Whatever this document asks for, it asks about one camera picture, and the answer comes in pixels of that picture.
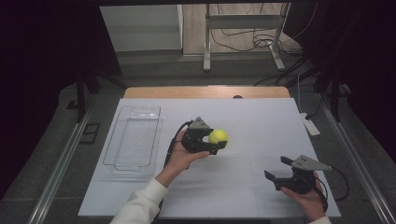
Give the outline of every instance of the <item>metal frame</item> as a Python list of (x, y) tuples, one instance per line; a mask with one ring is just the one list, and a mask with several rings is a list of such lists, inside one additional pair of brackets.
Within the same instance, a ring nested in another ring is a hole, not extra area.
[(345, 153), (350, 163), (352, 164), (356, 175), (358, 176), (361, 184), (366, 190), (366, 193), (369, 196), (378, 216), (381, 218), (382, 223), (396, 223), (395, 217), (389, 209), (387, 201), (381, 193), (378, 185), (371, 178), (369, 172), (367, 171), (367, 168), (365, 167), (363, 161), (361, 160), (361, 157), (359, 156), (358, 151), (355, 149), (353, 143), (347, 136), (347, 132), (344, 130), (341, 122), (337, 121), (336, 118), (332, 115), (332, 111), (329, 109), (329, 101), (326, 99), (326, 97), (323, 97), (320, 94), (318, 95), (318, 97), (322, 98), (324, 102), (324, 106), (322, 108), (327, 116), (327, 119), (329, 120), (335, 135), (337, 136), (342, 147), (344, 148)]
[(285, 3), (279, 15), (210, 15), (209, 4), (206, 4), (205, 14), (205, 50), (204, 50), (204, 71), (210, 71), (210, 29), (275, 29), (274, 40), (269, 46), (269, 50), (276, 63), (277, 70), (284, 71), (285, 65), (279, 57), (277, 43), (282, 33), (286, 14), (290, 3)]
[(81, 118), (81, 122), (76, 124), (76, 127), (69, 138), (69, 141), (64, 147), (62, 155), (60, 156), (51, 176), (49, 177), (49, 181), (47, 182), (46, 187), (44, 187), (43, 192), (41, 193), (41, 196), (38, 199), (37, 204), (35, 205), (35, 209), (33, 210), (32, 215), (27, 221), (28, 224), (38, 224), (44, 222), (47, 213), (50, 210), (50, 206), (55, 197), (55, 194), (59, 186), (61, 185), (62, 180), (64, 179), (64, 174), (70, 160), (73, 157), (75, 149), (78, 145), (79, 138), (84, 132), (84, 127), (88, 122), (93, 108), (94, 99), (95, 96), (93, 96), (93, 99), (89, 102), (89, 107), (86, 110), (84, 116)]

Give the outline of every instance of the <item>metal rail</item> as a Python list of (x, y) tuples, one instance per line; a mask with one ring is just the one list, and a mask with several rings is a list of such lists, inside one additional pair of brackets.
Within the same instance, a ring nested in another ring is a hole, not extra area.
[(60, 156), (51, 176), (49, 177), (46, 187), (44, 187), (44, 190), (41, 193), (37, 204), (35, 205), (35, 209), (33, 210), (32, 215), (27, 222), (28, 224), (38, 224), (44, 222), (44, 219), (50, 210), (50, 206), (55, 194), (64, 178), (64, 173), (66, 172), (67, 166), (69, 165), (69, 162), (73, 157), (75, 149), (78, 145), (78, 140), (81, 137), (84, 127), (88, 122), (92, 112), (94, 100), (95, 96), (93, 96), (92, 100), (88, 102), (88, 108), (85, 112), (85, 115), (82, 117), (81, 122), (76, 124), (76, 127), (74, 128), (66, 146), (64, 147), (62, 155)]
[(330, 104), (326, 97), (322, 97), (324, 102), (324, 106), (322, 107), (327, 119), (329, 120), (332, 128), (343, 146), (352, 167), (354, 168), (356, 175), (361, 181), (364, 189), (366, 190), (367, 195), (369, 196), (378, 216), (381, 218), (382, 223), (384, 224), (394, 224), (396, 223), (394, 215), (389, 209), (388, 203), (382, 195), (378, 185), (371, 178), (370, 174), (367, 171), (361, 157), (359, 156), (356, 148), (353, 146), (353, 143), (347, 136), (347, 132), (344, 130), (341, 122), (336, 121), (333, 117), (332, 112), (330, 111)]

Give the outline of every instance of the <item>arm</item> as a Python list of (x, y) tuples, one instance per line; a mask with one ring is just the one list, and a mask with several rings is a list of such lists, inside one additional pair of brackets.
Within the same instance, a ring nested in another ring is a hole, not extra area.
[[(319, 181), (317, 180), (317, 188), (322, 190)], [(304, 210), (310, 224), (330, 224), (330, 220), (326, 217), (320, 197), (313, 190), (306, 194), (299, 194), (290, 189), (281, 188), (282, 192), (296, 201)]]
[(125, 204), (111, 221), (111, 224), (149, 224), (160, 212), (159, 203), (168, 193), (172, 181), (190, 164), (209, 156), (209, 152), (190, 153), (179, 142), (185, 131), (180, 132), (172, 150), (168, 164), (141, 190), (134, 192), (130, 201)]

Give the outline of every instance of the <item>white sleeve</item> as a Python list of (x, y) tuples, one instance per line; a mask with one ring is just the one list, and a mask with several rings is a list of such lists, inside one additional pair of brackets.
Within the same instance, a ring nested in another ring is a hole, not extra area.
[(131, 195), (127, 204), (114, 216), (110, 224), (149, 224), (160, 212), (159, 204), (168, 193), (155, 178)]
[(332, 224), (328, 217), (321, 217), (318, 220), (310, 222), (309, 224)]

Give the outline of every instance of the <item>power strip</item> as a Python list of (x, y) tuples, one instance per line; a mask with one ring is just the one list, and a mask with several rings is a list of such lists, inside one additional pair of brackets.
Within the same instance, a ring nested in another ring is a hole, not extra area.
[(301, 113), (301, 119), (303, 120), (303, 124), (305, 125), (306, 131), (310, 136), (318, 136), (320, 135), (317, 126), (315, 126), (314, 122), (310, 119), (306, 119), (306, 113)]

